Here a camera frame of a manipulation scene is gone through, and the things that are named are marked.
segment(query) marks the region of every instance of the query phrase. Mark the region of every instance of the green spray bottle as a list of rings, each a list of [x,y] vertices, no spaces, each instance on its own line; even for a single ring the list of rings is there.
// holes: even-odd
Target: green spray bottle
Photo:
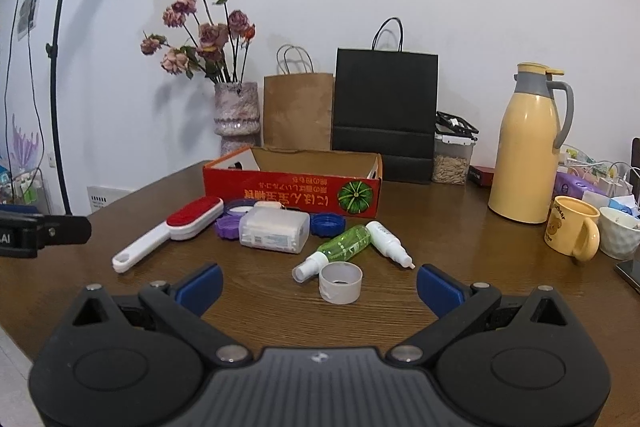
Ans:
[[[335,261],[348,261],[358,252],[364,250],[371,242],[371,234],[362,225],[342,232],[331,241],[318,247],[309,257],[296,266],[291,272],[296,282],[304,282],[317,275],[320,270]]]

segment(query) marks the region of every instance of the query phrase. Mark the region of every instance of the wooden table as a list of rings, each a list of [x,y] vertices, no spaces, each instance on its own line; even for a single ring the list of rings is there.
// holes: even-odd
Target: wooden table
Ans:
[[[291,269],[302,255],[240,247],[212,229],[187,243],[167,243],[124,275],[111,257],[202,195],[201,165],[177,172],[92,214],[94,233],[83,247],[50,247],[34,260],[0,259],[0,325],[34,358],[79,289],[100,282],[112,295],[145,283],[175,282],[210,261],[222,266],[222,297],[205,320],[246,344],[358,346],[384,353],[434,320],[418,299],[415,271],[368,249],[354,258],[364,272],[362,294],[344,307],[327,304],[318,280],[298,285]],[[469,185],[384,182],[378,219],[414,258],[460,281],[489,281],[504,294],[526,295],[545,283],[558,288],[603,353],[612,391],[599,427],[640,425],[640,296],[602,253],[579,266],[543,242],[543,226],[512,223],[487,209],[488,191]],[[350,225],[362,220],[350,219]]]

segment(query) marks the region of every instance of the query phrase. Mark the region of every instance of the yellow mug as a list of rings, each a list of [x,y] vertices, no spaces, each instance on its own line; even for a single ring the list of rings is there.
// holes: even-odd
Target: yellow mug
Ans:
[[[597,227],[600,211],[589,203],[557,196],[546,224],[545,243],[578,261],[588,261],[600,245]]]

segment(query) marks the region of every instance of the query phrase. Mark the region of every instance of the yellow thermos lid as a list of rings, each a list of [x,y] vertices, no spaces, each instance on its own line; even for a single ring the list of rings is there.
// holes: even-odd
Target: yellow thermos lid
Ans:
[[[564,74],[564,71],[554,70],[537,62],[521,62],[518,64],[518,73]]]

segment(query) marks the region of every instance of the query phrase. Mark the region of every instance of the purple tissue pack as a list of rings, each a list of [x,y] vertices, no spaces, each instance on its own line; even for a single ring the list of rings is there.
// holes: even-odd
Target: purple tissue pack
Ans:
[[[577,200],[582,199],[585,192],[595,192],[606,196],[606,194],[590,182],[582,178],[569,174],[568,172],[556,172],[556,183],[554,185],[554,198],[556,196],[569,196]]]

